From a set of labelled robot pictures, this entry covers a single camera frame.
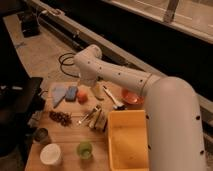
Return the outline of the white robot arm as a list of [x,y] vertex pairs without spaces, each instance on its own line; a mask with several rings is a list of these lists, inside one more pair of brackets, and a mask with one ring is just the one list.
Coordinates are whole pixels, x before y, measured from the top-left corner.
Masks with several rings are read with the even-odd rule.
[[206,171],[202,117],[193,87],[178,77],[110,64],[90,45],[74,56],[81,82],[93,86],[99,77],[145,99],[150,171]]

